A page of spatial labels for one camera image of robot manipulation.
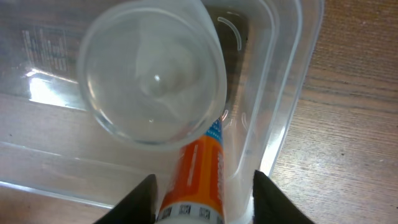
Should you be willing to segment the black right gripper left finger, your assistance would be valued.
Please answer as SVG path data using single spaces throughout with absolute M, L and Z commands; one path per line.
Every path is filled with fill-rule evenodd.
M 94 224 L 153 224 L 156 201 L 157 179 L 151 174 Z

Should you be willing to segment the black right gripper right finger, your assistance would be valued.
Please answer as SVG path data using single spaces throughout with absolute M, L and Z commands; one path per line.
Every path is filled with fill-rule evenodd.
M 254 172 L 252 196 L 254 224 L 314 224 L 259 170 Z

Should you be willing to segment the orange tube white cap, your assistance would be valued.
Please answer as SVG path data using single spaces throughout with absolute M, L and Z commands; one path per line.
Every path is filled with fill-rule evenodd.
M 222 224 L 223 197 L 223 134 L 217 119 L 204 135 L 181 148 L 156 222 Z

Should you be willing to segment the white bottle clear cap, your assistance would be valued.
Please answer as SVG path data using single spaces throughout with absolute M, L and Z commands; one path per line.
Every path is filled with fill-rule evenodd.
M 87 30 L 76 74 L 99 124 L 146 151 L 198 139 L 226 101 L 223 53 L 201 1 L 129 1 L 109 8 Z

